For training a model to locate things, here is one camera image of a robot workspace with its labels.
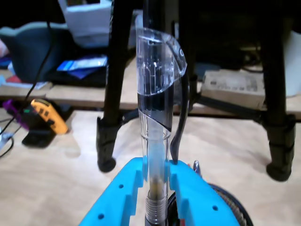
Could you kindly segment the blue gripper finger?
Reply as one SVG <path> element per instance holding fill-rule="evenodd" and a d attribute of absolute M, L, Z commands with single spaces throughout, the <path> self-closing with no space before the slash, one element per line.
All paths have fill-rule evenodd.
<path fill-rule="evenodd" d="M 169 163 L 170 189 L 175 191 L 179 219 L 187 226 L 238 226 L 230 207 L 191 167 Z"/>
<path fill-rule="evenodd" d="M 131 159 L 111 181 L 81 226 L 128 226 L 136 213 L 138 189 L 143 187 L 143 159 Z"/>

